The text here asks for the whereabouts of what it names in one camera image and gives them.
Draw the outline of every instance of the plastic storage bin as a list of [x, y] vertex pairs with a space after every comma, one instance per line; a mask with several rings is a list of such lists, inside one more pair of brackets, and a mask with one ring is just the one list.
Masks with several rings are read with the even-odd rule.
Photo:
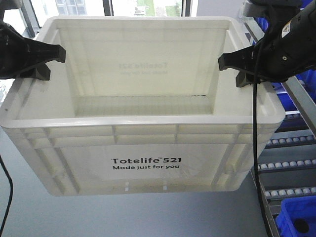
[[[232, 191], [253, 165], [252, 86], [218, 57], [248, 46], [226, 17], [59, 17], [38, 40], [61, 44], [50, 81], [16, 80], [0, 124], [57, 196]], [[263, 150], [284, 118], [258, 87]]]
[[283, 200], [276, 224], [281, 237], [315, 237], [316, 196]]

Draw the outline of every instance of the label sticker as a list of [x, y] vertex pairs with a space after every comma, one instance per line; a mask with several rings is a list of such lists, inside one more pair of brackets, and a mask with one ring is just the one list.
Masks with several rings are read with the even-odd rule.
[[281, 37], [285, 37], [291, 31], [291, 21], [289, 21], [282, 29]]

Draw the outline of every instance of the blue plastic bin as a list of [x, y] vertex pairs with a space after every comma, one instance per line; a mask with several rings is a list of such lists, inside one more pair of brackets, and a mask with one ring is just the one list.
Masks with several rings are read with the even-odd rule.
[[316, 196], [283, 200], [276, 225], [281, 237], [316, 237]]

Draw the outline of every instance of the black power cord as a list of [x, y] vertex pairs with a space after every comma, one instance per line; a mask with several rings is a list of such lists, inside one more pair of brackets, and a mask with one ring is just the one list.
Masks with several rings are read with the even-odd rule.
[[11, 203], [12, 203], [12, 197], [13, 197], [13, 182], [12, 182], [12, 179], [10, 177], [10, 174], [8, 172], [8, 170], [6, 169], [4, 163], [3, 163], [3, 160], [2, 160], [2, 157], [0, 155], [0, 163], [1, 163], [1, 166], [2, 166], [2, 169], [4, 170], [5, 172], [5, 175], [7, 176], [8, 180], [9, 180], [9, 183], [10, 183], [10, 196], [9, 196], [9, 200], [8, 200], [8, 204], [6, 206], [6, 210], [5, 210], [5, 214], [4, 214], [4, 217], [3, 217], [3, 221], [2, 221], [2, 224], [1, 224], [1, 229], [0, 229], [0, 237], [2, 236], [2, 232], [3, 232], [3, 229], [4, 229], [4, 225], [5, 225], [5, 222], [6, 222], [6, 219], [8, 217], [8, 214], [9, 214], [9, 210], [10, 210], [10, 207], [11, 207]]
[[267, 235], [272, 237], [269, 222], [266, 216], [266, 211], [263, 203], [263, 197], [261, 193], [260, 180], [259, 180], [259, 170], [258, 170], [258, 151], [257, 151], [257, 84], [258, 84], [258, 70], [260, 63], [260, 56], [262, 49], [264, 47], [265, 36], [261, 39], [258, 54], [256, 57], [254, 78], [253, 78], [253, 94], [252, 94], [252, 142], [253, 142], [253, 163], [254, 163], [254, 178], [257, 189], [258, 201], [261, 209], [261, 215], [266, 228]]

